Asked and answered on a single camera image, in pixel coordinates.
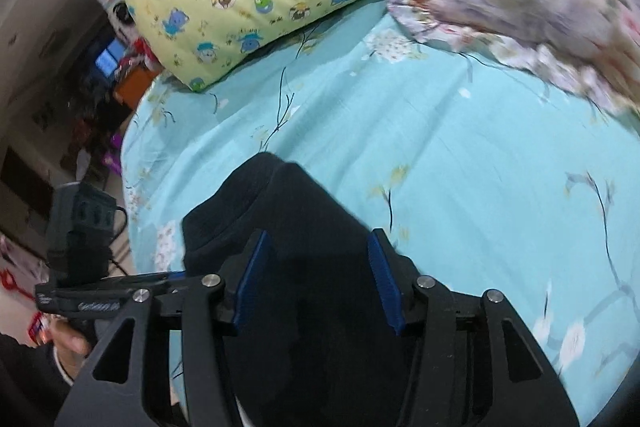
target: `floor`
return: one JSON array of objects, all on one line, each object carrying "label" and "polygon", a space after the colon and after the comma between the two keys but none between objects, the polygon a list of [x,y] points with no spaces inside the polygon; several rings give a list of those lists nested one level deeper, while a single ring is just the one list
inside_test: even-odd
[{"label": "floor", "polygon": [[[107,184],[105,190],[108,194],[116,198],[118,206],[124,208],[124,193],[122,189],[122,179],[113,172],[109,174],[107,178]],[[118,212],[116,217],[115,229],[119,230],[124,222],[124,218],[122,217],[122,213]],[[131,256],[131,249],[129,247],[129,235],[128,230],[125,229],[124,232],[117,237],[113,243],[111,244],[111,250],[113,250],[113,257],[116,261],[120,263],[120,265],[127,271],[127,273],[132,274],[136,273],[136,269],[133,265],[133,258]],[[122,273],[117,270],[115,267],[112,267],[111,274],[112,276],[122,275]]]}]

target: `finger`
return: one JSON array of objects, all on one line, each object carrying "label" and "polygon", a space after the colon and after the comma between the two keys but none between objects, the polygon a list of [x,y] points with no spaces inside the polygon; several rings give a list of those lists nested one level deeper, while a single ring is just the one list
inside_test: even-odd
[{"label": "finger", "polygon": [[69,326],[66,321],[54,321],[51,325],[51,336],[53,337],[53,343],[59,349],[60,347],[65,347],[78,355],[84,356],[87,356],[91,351],[91,346],[87,339],[82,336],[82,333]]}]

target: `bed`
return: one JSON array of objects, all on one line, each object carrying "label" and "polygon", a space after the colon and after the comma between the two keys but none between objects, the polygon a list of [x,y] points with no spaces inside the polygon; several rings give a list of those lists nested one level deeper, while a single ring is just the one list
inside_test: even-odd
[{"label": "bed", "polygon": [[589,425],[640,351],[637,117],[418,44],[385,0],[250,59],[197,94],[167,71],[143,97],[122,148],[139,272],[181,270],[181,219],[268,150],[423,273],[504,291]]}]

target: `black sleeve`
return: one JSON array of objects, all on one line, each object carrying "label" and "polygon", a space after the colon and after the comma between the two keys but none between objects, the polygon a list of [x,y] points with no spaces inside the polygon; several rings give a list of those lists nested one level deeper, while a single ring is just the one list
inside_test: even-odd
[{"label": "black sleeve", "polygon": [[50,427],[68,392],[52,344],[22,346],[0,333],[0,425]]}]

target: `human hand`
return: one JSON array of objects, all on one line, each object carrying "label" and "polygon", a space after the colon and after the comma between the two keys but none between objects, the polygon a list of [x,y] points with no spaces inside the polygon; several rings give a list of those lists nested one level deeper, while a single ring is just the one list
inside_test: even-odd
[{"label": "human hand", "polygon": [[91,352],[91,345],[82,333],[69,326],[64,319],[53,319],[49,328],[53,344],[58,350],[60,365],[75,380],[84,358]]}]

